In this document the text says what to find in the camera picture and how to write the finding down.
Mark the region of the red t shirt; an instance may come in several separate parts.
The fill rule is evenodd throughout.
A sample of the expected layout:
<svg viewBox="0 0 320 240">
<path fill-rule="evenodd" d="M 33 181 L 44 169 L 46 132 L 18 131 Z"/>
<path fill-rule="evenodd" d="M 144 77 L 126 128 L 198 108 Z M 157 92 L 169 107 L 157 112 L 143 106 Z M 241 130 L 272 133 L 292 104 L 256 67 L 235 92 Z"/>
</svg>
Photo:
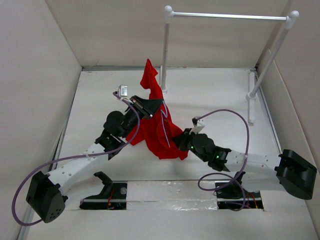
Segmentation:
<svg viewBox="0 0 320 240">
<path fill-rule="evenodd" d="M 150 100 L 164 99 L 163 91 L 156 80 L 157 74 L 150 59 L 147 59 L 140 85 L 145 90 L 150 90 Z M 162 102 L 155 116 L 140 121 L 137 135 L 130 144 L 134 146 L 145 141 L 148 149 L 160 160 L 179 158 L 183 161 L 187 158 L 188 153 L 180 151 L 172 140 L 173 137 L 182 133 L 183 130 L 173 123 L 169 107 Z"/>
</svg>

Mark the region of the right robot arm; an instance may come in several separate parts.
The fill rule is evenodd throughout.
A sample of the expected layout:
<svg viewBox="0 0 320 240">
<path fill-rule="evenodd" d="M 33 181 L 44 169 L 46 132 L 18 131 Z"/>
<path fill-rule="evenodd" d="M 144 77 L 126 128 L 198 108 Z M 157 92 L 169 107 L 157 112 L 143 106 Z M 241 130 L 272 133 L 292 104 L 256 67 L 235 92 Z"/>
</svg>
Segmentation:
<svg viewBox="0 0 320 240">
<path fill-rule="evenodd" d="M 215 145 L 204 133 L 186 128 L 173 137 L 177 148 L 191 151 L 218 172 L 240 172 L 242 179 L 232 182 L 231 191 L 237 197 L 247 192 L 285 191 L 303 200 L 313 198 L 317 168 L 293 150 L 281 154 L 248 154 Z"/>
</svg>

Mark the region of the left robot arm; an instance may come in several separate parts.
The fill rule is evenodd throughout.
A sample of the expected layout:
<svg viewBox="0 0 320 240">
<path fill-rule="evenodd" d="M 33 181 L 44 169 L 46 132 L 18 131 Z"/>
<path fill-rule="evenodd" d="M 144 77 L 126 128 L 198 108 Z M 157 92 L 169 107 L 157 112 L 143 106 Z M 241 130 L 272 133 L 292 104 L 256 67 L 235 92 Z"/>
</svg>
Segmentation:
<svg viewBox="0 0 320 240">
<path fill-rule="evenodd" d="M 130 144 L 134 140 L 130 133 L 136 136 L 142 121 L 152 119 L 163 104 L 162 99 L 144 99 L 136 95 L 117 99 L 125 103 L 127 109 L 124 112 L 114 110 L 107 115 L 101 135 L 83 155 L 66 157 L 66 164 L 48 173 L 40 168 L 31 173 L 26 201 L 44 223 L 60 216 L 71 201 L 70 187 L 90 175 L 102 180 L 95 184 L 95 194 L 107 198 L 112 191 L 112 180 L 98 168 Z"/>
</svg>

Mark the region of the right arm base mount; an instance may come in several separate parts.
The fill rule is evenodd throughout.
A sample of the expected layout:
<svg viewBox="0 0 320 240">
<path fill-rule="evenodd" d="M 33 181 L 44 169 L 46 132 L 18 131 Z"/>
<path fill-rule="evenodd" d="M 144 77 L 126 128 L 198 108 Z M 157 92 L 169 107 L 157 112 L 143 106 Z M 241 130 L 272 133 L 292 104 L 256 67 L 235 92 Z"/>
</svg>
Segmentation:
<svg viewBox="0 0 320 240">
<path fill-rule="evenodd" d="M 264 209 L 261 193 L 259 191 L 249 192 L 245 189 L 243 191 L 244 195 L 239 185 L 235 182 L 223 189 L 215 191 L 213 194 L 217 197 L 218 209 L 238 211 L 241 208 L 243 202 L 244 210 Z"/>
</svg>

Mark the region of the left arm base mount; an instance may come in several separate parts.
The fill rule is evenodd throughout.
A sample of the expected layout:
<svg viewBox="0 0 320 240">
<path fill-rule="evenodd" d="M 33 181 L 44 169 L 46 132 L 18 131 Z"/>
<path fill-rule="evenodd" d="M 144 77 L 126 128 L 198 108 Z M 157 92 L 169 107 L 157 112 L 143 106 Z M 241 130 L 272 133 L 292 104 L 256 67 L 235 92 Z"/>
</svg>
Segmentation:
<svg viewBox="0 0 320 240">
<path fill-rule="evenodd" d="M 94 173 L 99 178 L 103 188 L 98 194 L 87 196 L 79 204 L 81 210 L 126 210 L 127 209 L 127 181 L 113 181 L 102 171 Z"/>
</svg>

